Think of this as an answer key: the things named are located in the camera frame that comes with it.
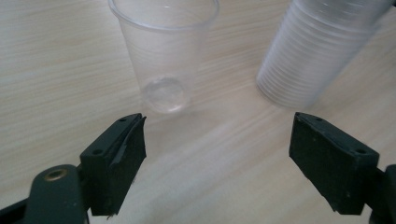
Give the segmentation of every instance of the wood grain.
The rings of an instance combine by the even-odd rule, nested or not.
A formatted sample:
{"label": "wood grain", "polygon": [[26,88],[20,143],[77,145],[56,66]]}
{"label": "wood grain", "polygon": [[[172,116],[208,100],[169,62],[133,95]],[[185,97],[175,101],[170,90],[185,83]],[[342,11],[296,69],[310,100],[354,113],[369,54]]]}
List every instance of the wood grain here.
{"label": "wood grain", "polygon": [[[148,116],[148,157],[121,208],[92,223],[367,223],[335,214],[288,157],[293,109],[255,76],[286,0],[222,0],[193,104],[177,115],[141,105],[118,21],[106,1],[0,2],[0,208],[39,172],[79,164],[114,120]],[[396,10],[306,113],[396,161]]]}

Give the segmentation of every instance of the clear plastic cup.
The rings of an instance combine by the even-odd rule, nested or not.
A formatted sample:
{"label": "clear plastic cup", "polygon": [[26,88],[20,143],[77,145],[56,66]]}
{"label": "clear plastic cup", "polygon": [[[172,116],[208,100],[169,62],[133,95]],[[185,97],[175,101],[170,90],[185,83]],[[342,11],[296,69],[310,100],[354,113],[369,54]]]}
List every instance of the clear plastic cup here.
{"label": "clear plastic cup", "polygon": [[391,6],[389,0],[293,0],[256,77],[260,90],[280,105],[312,105]]}
{"label": "clear plastic cup", "polygon": [[191,100],[200,52],[218,0],[108,0],[120,21],[143,102],[159,113]]}

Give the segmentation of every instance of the single plastic cup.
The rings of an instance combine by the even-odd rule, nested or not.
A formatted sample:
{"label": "single plastic cup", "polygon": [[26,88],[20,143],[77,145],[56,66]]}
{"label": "single plastic cup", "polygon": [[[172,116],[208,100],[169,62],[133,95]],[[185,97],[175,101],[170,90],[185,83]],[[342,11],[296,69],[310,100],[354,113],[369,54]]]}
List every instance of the single plastic cup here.
{"label": "single plastic cup", "polygon": [[258,87],[280,105],[312,105],[391,6],[391,0],[293,0],[262,61]]}
{"label": "single plastic cup", "polygon": [[108,0],[120,21],[143,102],[159,113],[191,101],[201,49],[218,0]]}

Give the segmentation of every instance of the transparent cup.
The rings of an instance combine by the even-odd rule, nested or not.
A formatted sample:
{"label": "transparent cup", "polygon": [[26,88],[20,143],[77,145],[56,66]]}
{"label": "transparent cup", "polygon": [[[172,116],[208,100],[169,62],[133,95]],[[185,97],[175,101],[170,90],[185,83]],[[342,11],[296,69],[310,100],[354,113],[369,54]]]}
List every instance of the transparent cup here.
{"label": "transparent cup", "polygon": [[108,0],[120,21],[143,102],[173,113],[191,101],[218,0]]}
{"label": "transparent cup", "polygon": [[293,0],[262,61],[259,89],[280,105],[312,105],[391,6],[390,0]]}

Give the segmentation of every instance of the light wood surface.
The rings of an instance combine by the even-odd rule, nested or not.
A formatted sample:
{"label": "light wood surface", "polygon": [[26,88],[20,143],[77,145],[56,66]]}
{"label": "light wood surface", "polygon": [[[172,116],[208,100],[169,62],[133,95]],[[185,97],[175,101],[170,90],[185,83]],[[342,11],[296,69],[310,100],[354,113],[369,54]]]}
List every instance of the light wood surface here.
{"label": "light wood surface", "polygon": [[[39,172],[79,164],[113,121],[141,112],[148,157],[118,216],[92,223],[368,223],[332,211],[288,156],[294,109],[255,76],[286,0],[221,0],[193,105],[159,116],[140,93],[106,0],[0,1],[0,208]],[[396,9],[310,108],[396,163]]]}

